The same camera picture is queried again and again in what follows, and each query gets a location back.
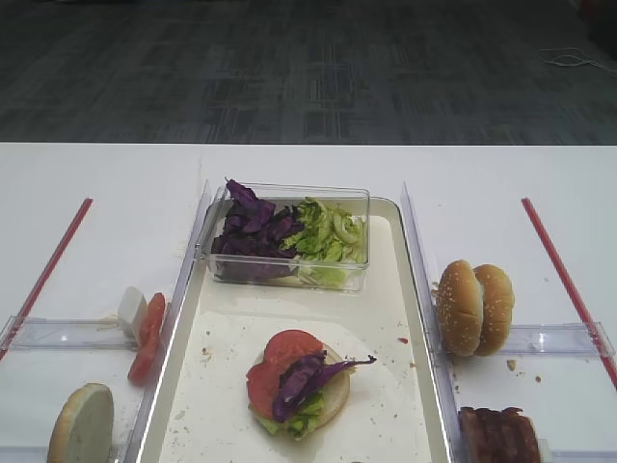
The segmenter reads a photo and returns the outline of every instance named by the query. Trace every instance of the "purple cabbage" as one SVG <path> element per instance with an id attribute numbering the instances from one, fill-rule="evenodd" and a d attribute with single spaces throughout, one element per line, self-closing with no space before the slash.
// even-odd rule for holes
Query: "purple cabbage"
<path id="1" fill-rule="evenodd" d="M 251 188 L 231 179 L 227 182 L 233 198 L 223 232 L 212 241 L 212 254 L 263 258 L 293 259 L 295 248 L 282 250 L 283 241 L 304 228 L 297 207 L 276 206 L 261 200 Z M 220 262 L 219 276 L 224 280 L 260 281 L 291 275 L 289 265 L 267 263 Z"/>
<path id="2" fill-rule="evenodd" d="M 325 350 L 300 358 L 281 375 L 279 393 L 272 403 L 275 421 L 286 422 L 293 417 L 307 397 L 322 389 L 338 373 L 356 365 L 372 364 L 376 360 L 369 355 L 368 360 L 346 360 L 325 365 Z"/>

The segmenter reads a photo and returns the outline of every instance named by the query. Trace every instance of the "tomato slice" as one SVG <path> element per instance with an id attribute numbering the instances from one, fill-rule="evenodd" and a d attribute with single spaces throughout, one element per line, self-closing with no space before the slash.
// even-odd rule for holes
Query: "tomato slice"
<path id="1" fill-rule="evenodd" d="M 247 373 L 247 391 L 253 408 L 260 415 L 272 420 L 272 403 L 279 393 L 279 368 L 262 362 Z"/>
<path id="2" fill-rule="evenodd" d="M 163 315 L 165 315 L 165 296 L 157 292 L 152 296 L 148 303 L 148 314 L 139 327 L 139 341 L 141 345 L 148 344 L 148 340 L 152 334 L 157 337 L 161 332 L 163 325 Z"/>
<path id="3" fill-rule="evenodd" d="M 146 378 L 154 363 L 154 356 L 158 347 L 158 336 L 153 336 L 148 339 L 148 344 L 142 345 L 131 365 L 131 370 L 128 372 L 128 380 L 135 386 L 144 386 Z"/>
<path id="4" fill-rule="evenodd" d="M 286 330 L 274 335 L 263 353 L 265 362 L 276 364 L 284 373 L 291 364 L 307 354 L 324 348 L 322 341 L 302 330 Z"/>

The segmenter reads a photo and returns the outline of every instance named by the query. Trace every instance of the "white cord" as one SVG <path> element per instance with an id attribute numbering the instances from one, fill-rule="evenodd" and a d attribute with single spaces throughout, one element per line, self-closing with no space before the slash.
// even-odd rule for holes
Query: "white cord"
<path id="1" fill-rule="evenodd" d="M 559 53 L 557 56 L 545 58 L 542 53 Z M 594 61 L 589 55 L 579 48 L 541 48 L 538 50 L 538 56 L 547 65 L 558 66 L 560 68 L 578 68 L 579 66 L 593 66 L 595 68 L 604 69 L 611 76 L 617 77 L 617 69 L 609 69 L 602 63 Z"/>

